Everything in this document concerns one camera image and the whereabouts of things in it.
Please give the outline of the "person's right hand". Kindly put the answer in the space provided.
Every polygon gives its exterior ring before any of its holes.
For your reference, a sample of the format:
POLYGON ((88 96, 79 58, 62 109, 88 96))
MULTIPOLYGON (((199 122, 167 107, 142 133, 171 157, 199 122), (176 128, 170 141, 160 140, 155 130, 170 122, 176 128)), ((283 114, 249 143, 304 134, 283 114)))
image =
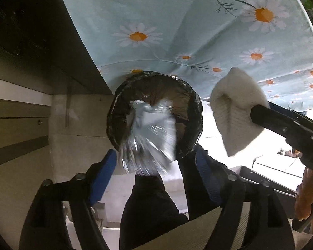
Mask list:
MULTIPOLYGON (((295 216, 299 221, 306 220, 310 216, 313 204, 313 170, 308 167, 303 173, 299 193, 296 197, 295 216)), ((313 234, 313 220, 310 226, 310 233, 313 234)))

